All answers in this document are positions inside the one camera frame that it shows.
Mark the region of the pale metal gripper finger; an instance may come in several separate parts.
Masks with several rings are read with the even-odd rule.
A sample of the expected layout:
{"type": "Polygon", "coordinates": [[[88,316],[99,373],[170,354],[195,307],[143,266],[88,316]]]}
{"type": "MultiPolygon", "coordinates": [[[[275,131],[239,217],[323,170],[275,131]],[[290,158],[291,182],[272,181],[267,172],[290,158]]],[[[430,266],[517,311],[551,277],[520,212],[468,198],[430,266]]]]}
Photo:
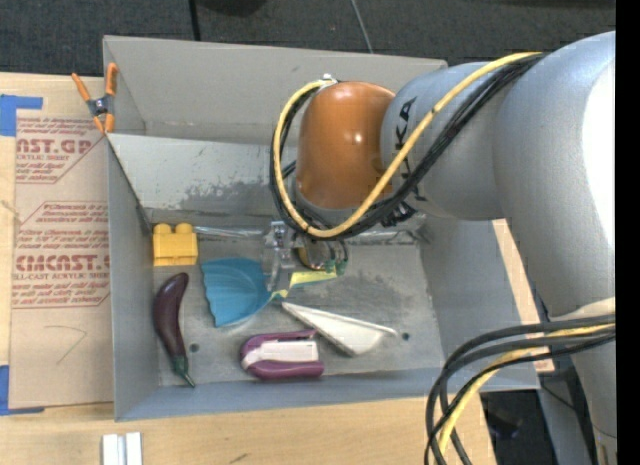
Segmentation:
{"type": "Polygon", "coordinates": [[[272,292],[279,275],[279,254],[277,249],[272,247],[264,249],[262,269],[265,275],[265,288],[268,292],[272,292]]]}
{"type": "Polygon", "coordinates": [[[269,245],[278,250],[279,275],[285,270],[292,270],[295,266],[293,259],[293,240],[295,232],[282,221],[271,223],[269,232],[269,245]]]}

